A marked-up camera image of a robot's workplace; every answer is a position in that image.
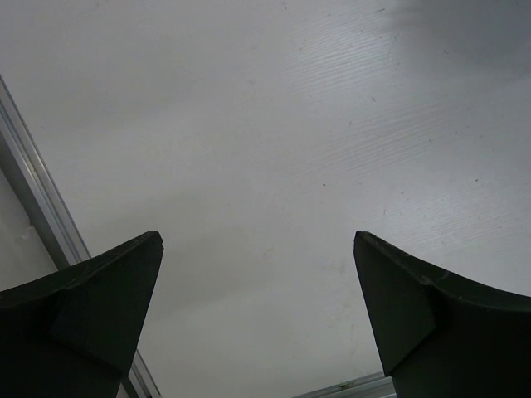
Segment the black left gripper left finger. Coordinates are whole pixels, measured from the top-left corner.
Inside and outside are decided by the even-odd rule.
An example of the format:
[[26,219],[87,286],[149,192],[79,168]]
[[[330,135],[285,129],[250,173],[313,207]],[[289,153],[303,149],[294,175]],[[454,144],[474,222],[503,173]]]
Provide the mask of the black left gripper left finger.
[[132,366],[163,239],[149,231],[1,293],[3,397],[115,397]]

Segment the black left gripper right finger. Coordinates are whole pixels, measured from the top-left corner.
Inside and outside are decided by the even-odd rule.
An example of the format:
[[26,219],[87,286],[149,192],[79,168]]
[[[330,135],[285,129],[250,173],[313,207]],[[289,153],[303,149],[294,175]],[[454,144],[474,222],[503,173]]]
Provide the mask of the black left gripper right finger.
[[366,231],[353,257],[399,397],[528,397],[530,298],[420,260]]

